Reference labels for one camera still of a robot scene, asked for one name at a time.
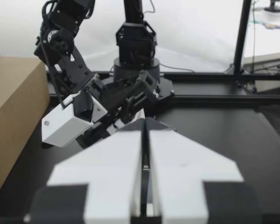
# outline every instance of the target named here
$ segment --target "black vertical pole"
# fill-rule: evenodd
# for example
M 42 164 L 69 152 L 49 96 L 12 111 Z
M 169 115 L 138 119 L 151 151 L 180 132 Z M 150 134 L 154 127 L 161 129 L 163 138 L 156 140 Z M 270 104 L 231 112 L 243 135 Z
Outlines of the black vertical pole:
M 126 22 L 142 23 L 142 0 L 124 0 L 126 11 Z
M 241 65 L 242 65 L 242 58 L 244 53 L 244 44 L 245 44 L 245 38 L 247 33 L 247 27 L 249 22 L 249 15 L 250 15 L 250 9 L 251 9 L 251 3 L 252 0 L 244 0 L 243 2 L 243 9 L 242 9 L 242 15 L 238 30 L 238 41 L 237 46 L 235 50 L 234 55 L 234 75 L 240 75 Z

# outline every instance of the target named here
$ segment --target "table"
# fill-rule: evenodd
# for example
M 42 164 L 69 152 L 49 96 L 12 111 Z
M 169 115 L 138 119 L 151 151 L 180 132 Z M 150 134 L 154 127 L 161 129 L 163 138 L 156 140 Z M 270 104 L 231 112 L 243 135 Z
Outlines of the table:
M 230 83 L 174 85 L 176 94 L 243 94 Z M 280 217 L 280 137 L 261 113 L 251 108 L 174 107 L 159 112 L 156 119 L 235 160 L 255 189 L 266 221 L 274 223 Z M 0 217 L 24 216 L 53 166 L 82 150 L 76 142 L 65 148 L 41 148 L 40 128 L 35 129 L 0 191 Z
M 255 11 L 255 20 L 280 25 L 280 13 L 270 13 L 264 10 Z M 261 24 L 255 25 L 255 62 L 266 62 L 280 59 L 280 29 L 269 30 Z M 254 25 L 249 23 L 246 42 L 244 64 L 253 60 Z

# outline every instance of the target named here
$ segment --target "monitor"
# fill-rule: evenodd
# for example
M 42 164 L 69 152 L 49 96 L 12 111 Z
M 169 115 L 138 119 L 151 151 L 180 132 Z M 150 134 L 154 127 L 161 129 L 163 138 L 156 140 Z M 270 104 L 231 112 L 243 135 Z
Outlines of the monitor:
M 275 3 L 277 1 L 280 1 L 280 0 L 271 0 L 270 7 L 265 8 L 265 10 L 268 11 L 268 12 L 272 12 L 272 13 L 280 13 L 280 8 L 277 8 L 276 5 L 275 5 Z

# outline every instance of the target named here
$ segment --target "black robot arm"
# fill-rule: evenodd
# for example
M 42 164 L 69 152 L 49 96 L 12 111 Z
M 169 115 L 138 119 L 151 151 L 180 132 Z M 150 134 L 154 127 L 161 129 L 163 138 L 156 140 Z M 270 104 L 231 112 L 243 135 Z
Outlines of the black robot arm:
M 94 5 L 95 0 L 53 0 L 42 8 L 35 55 L 49 67 L 63 95 L 77 93 L 94 76 L 74 44 L 81 23 L 91 17 Z
M 143 20 L 141 0 L 125 0 L 126 22 L 116 34 L 119 58 L 115 59 L 114 76 L 100 80 L 87 68 L 74 38 L 82 21 L 91 17 L 94 4 L 95 0 L 45 3 L 35 50 L 56 81 L 53 85 L 61 106 L 68 105 L 60 91 L 64 96 L 74 94 L 75 116 L 93 122 L 77 139 L 83 147 L 106 137 L 107 129 L 118 120 L 127 124 L 142 108 L 170 97 L 173 89 L 170 81 L 160 78 L 159 63 L 154 58 L 156 33 Z

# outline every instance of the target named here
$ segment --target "cable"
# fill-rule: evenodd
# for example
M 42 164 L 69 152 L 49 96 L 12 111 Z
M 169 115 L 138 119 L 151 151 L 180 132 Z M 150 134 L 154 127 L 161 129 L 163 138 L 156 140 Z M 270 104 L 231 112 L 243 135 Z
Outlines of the cable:
M 192 70 L 192 69 L 176 68 L 176 67 L 171 67 L 171 66 L 168 66 L 168 65 L 164 65 L 164 64 L 162 64 L 162 63 L 160 63 L 160 65 L 163 66 L 163 67 L 169 68 L 169 69 L 177 69 L 177 70 L 184 70 L 184 71 L 195 72 L 195 71 Z
M 256 45 L 255 3 L 257 3 L 257 2 L 255 2 L 255 1 L 253 2 L 254 46 L 253 46 L 253 58 L 252 58 L 252 73 L 254 73 L 255 45 Z
M 145 11 L 143 14 L 145 13 L 155 13 L 155 7 L 154 7 L 154 3 L 153 0 L 150 0 L 151 6 L 153 7 L 153 11 Z
M 42 24 L 42 27 L 41 27 L 41 33 L 40 33 L 40 43 L 41 43 L 41 47 L 42 47 L 42 51 L 43 51 L 43 54 L 45 56 L 45 60 L 46 60 L 46 65 L 48 67 L 48 70 L 49 70 L 49 74 L 50 74 L 50 77 L 51 77 L 51 82 L 53 84 L 53 87 L 54 87 L 54 90 L 56 92 L 56 95 L 57 95 L 57 98 L 62 106 L 62 108 L 66 108 L 66 106 L 64 105 L 63 103 L 63 100 L 60 96 L 60 93 L 58 91 L 58 88 L 57 88 L 57 84 L 56 84 L 56 80 L 55 80 L 55 77 L 54 77 L 54 74 L 53 74 L 53 71 L 51 69 L 51 65 L 50 65 L 50 62 L 49 62 L 49 59 L 48 59 L 48 56 L 47 56 L 47 53 L 46 53 L 46 50 L 45 50 L 45 47 L 43 45 L 43 39 L 42 39 L 42 32 L 43 32 L 43 24 Z

